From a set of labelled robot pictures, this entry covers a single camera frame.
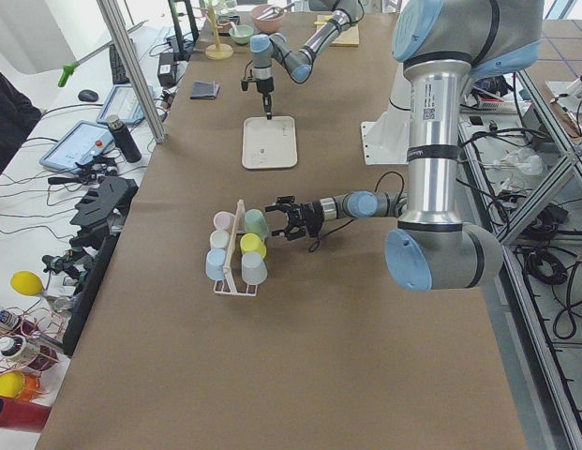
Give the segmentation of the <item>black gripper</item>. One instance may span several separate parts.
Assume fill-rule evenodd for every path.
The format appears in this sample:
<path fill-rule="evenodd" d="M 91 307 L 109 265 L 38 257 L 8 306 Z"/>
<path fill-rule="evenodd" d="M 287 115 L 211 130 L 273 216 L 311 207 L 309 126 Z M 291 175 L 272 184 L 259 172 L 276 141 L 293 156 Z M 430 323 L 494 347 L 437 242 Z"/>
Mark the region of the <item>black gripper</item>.
<path fill-rule="evenodd" d="M 267 120 L 272 120 L 272 97 L 271 93 L 275 90 L 274 77 L 271 69 L 252 69 L 249 75 L 241 80 L 243 91 L 248 90 L 248 86 L 255 83 L 257 91 L 262 94 L 262 104 Z"/>
<path fill-rule="evenodd" d="M 292 195 L 277 197 L 274 203 L 264 207 L 264 212 L 280 212 L 290 217 L 290 225 L 271 232 L 272 237 L 284 237 L 287 241 L 293 241 L 306 235 L 311 238 L 318 237 L 324 222 L 323 208 L 320 202 L 297 204 Z"/>

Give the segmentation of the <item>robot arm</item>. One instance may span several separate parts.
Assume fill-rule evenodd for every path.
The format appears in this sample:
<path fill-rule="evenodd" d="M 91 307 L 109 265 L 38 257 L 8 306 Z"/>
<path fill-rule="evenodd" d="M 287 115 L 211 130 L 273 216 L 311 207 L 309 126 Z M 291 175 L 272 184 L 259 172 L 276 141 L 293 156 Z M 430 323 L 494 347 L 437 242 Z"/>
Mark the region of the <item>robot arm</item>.
<path fill-rule="evenodd" d="M 250 38 L 251 70 L 241 79 L 241 88 L 247 91 L 252 83 L 256 85 L 267 120 L 273 119 L 274 62 L 280 64 L 294 83 L 306 83 L 313 72 L 317 57 L 365 16 L 361 1 L 309 1 L 308 6 L 312 11 L 330 12 L 332 18 L 321 25 L 298 50 L 292 48 L 281 32 L 258 34 Z"/>
<path fill-rule="evenodd" d="M 471 82 L 536 61 L 543 9 L 539 1 L 409 2 L 392 49 L 410 83 L 408 186 L 302 204 L 281 198 L 275 208 L 288 223 L 280 234 L 315 238 L 328 220 L 393 217 L 385 261 L 402 288 L 467 289 L 494 278 L 502 265 L 498 239 L 455 210 L 459 110 Z"/>

